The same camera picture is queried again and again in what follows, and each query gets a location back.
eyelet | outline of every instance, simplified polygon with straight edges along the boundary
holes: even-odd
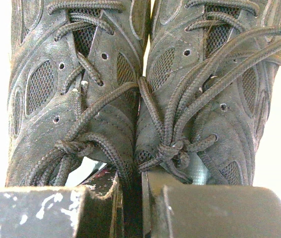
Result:
[[[228,106],[226,105],[226,103],[221,103],[221,104],[220,104],[220,107],[221,107],[221,110],[222,110],[223,112],[228,111]]]
[[[191,54],[191,50],[185,50],[184,51],[184,56],[189,56]]]
[[[59,70],[63,70],[65,67],[66,67],[66,65],[64,63],[59,64]]]
[[[60,121],[60,116],[55,116],[55,118],[53,119],[53,123],[57,124]]]
[[[109,55],[107,53],[102,53],[102,59],[103,60],[108,60],[109,59]]]

gray shoelace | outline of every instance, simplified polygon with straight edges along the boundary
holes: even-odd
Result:
[[[123,6],[119,1],[78,1],[78,0],[58,0],[48,5],[48,13],[54,14],[60,9],[88,8],[88,9],[109,9],[123,11]],[[108,34],[113,35],[114,30],[104,20],[83,13],[70,13],[70,23],[60,27],[55,35],[55,41],[59,41],[69,32],[77,31],[91,25],[98,26]],[[67,77],[61,94],[68,92],[71,84],[77,76],[84,70],[88,76],[99,86],[103,86],[100,74],[94,66],[81,53],[77,53],[80,66],[73,70]],[[86,131],[86,125],[102,108],[114,101],[129,90],[138,90],[136,83],[128,82],[99,98],[87,109],[83,108],[82,100],[86,96],[87,82],[82,81],[79,88],[74,88],[73,109],[76,121],[66,134],[63,140],[55,144],[41,160],[31,168],[21,185],[44,186],[44,185],[65,185],[69,173],[77,169],[84,156],[88,156],[95,146],[99,146],[111,163],[117,168],[118,174],[125,189],[131,189],[132,171],[131,165],[126,164],[114,145],[104,135]]]
[[[186,8],[199,4],[215,4],[226,7],[236,7],[247,10],[254,16],[258,15],[259,6],[246,0],[191,0]],[[233,52],[245,41],[263,36],[281,36],[281,27],[262,27],[248,30],[239,20],[222,12],[206,13],[210,20],[198,20],[185,28],[192,31],[202,27],[211,27],[228,24],[240,32],[238,36],[216,49],[208,59],[193,65],[193,68],[180,80],[167,106],[164,120],[161,119],[151,94],[148,90],[145,78],[138,81],[140,93],[149,111],[155,129],[160,137],[158,153],[152,160],[139,166],[139,171],[147,171],[152,167],[161,165],[174,177],[183,183],[192,183],[192,179],[180,169],[189,164],[188,153],[201,152],[200,158],[208,168],[214,179],[221,184],[228,184],[227,179],[217,169],[215,162],[204,153],[204,151],[217,141],[217,135],[210,135],[199,142],[190,143],[183,136],[186,123],[216,95],[221,93],[234,80],[241,76],[247,69],[262,60],[275,62],[281,65],[281,57],[275,55],[281,50],[281,38],[258,51]],[[234,59],[245,58],[245,60],[233,68],[223,77],[218,77],[216,83],[201,92],[199,88],[212,77],[218,65]]]

black mesh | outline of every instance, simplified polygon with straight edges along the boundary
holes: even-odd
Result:
[[[117,82],[119,86],[127,82],[136,82],[132,67],[121,53],[117,57]],[[131,103],[135,101],[134,93],[131,91],[124,93],[124,96]]]
[[[44,105],[53,92],[54,75],[50,61],[42,63],[28,82],[27,114]]]
[[[207,5],[206,12],[224,12],[228,15],[234,16],[237,18],[240,14],[240,10],[238,8],[233,7],[224,7],[217,5]],[[231,26],[229,25],[221,25],[211,27],[211,29],[206,29],[206,33],[208,32],[207,37],[207,45],[206,45],[206,57],[208,57],[215,49],[222,46],[225,42],[227,42],[229,38],[229,32],[231,30]]]
[[[23,43],[26,36],[29,34],[29,29],[27,27],[23,26],[21,31],[21,37],[20,37],[20,43]]]
[[[151,93],[160,88],[170,76],[174,58],[175,48],[170,48],[154,63],[148,76],[149,91]]]
[[[222,175],[228,180],[230,185],[240,185],[241,178],[240,178],[240,169],[238,164],[233,161],[224,167],[220,172]]]
[[[71,9],[69,13],[78,12],[99,17],[101,10],[99,9]],[[74,44],[77,51],[87,57],[90,53],[96,26],[91,26],[82,30],[74,31]]]
[[[146,161],[152,160],[153,158],[154,158],[153,155],[145,150],[137,151],[136,156],[135,156],[135,160],[138,165],[140,165]]]
[[[162,24],[160,23],[160,20],[158,18],[156,21],[156,26],[155,26],[155,37],[156,37],[157,33],[160,31],[161,27],[162,27]]]
[[[243,93],[248,107],[252,113],[254,113],[255,109],[255,99],[257,92],[256,82],[256,75],[253,68],[250,68],[244,72],[242,76]]]
[[[21,94],[18,91],[16,93],[14,103],[13,103],[13,133],[15,135],[19,134],[20,124],[21,124]]]

chipped paint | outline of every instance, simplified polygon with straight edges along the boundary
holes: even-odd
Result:
[[[46,203],[47,203],[48,201],[50,201],[51,199],[53,199],[54,202],[61,202],[62,199],[63,199],[63,196],[62,196],[61,193],[58,192],[58,193],[56,193],[56,194],[53,194],[53,195],[51,195],[51,196],[45,198],[45,199],[43,200],[43,202],[41,203],[41,208],[40,208],[39,212],[37,212],[37,214],[36,214],[36,217],[37,217],[38,219],[40,219],[40,220],[43,219],[43,216],[44,216],[44,214],[45,214],[45,206],[46,206]]]
[[[80,193],[77,191],[72,191],[70,195],[70,200],[73,202],[69,206],[69,210],[61,208],[60,211],[68,216],[70,216],[71,227],[75,227],[78,224],[78,210],[80,205]]]
[[[3,196],[6,197],[6,198],[10,198],[11,197],[8,193],[4,193]]]
[[[95,185],[86,185],[90,190],[95,190]]]
[[[77,191],[72,191],[70,200],[73,202],[73,204],[69,206],[69,210],[77,208],[80,205],[80,193]]]
[[[55,195],[54,202],[61,202],[62,199],[63,199],[62,194],[58,192],[58,193]]]
[[[47,207],[47,210],[49,210],[50,208],[52,208],[54,203],[51,203],[48,207]]]
[[[61,208],[60,211],[64,214],[70,216],[71,227],[74,228],[78,223],[78,215],[77,215],[76,209],[69,211],[67,209]]]
[[[19,222],[19,224],[20,224],[20,225],[25,224],[26,221],[27,221],[27,219],[28,219],[28,216],[27,216],[27,215],[22,215],[21,221]]]

